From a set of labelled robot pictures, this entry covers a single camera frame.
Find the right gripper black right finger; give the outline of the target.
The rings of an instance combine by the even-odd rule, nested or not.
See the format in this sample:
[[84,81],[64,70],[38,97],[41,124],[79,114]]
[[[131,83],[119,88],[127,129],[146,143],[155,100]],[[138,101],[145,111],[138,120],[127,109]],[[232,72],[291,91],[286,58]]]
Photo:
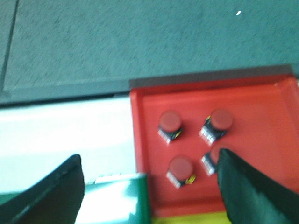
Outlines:
[[231,223],[299,222],[299,195],[228,149],[220,150],[217,181]]

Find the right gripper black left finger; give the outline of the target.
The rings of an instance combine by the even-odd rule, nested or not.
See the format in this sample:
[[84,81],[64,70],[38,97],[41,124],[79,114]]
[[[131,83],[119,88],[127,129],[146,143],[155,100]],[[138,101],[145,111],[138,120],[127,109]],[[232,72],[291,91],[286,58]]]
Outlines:
[[0,206],[2,224],[73,224],[85,193],[78,154]]

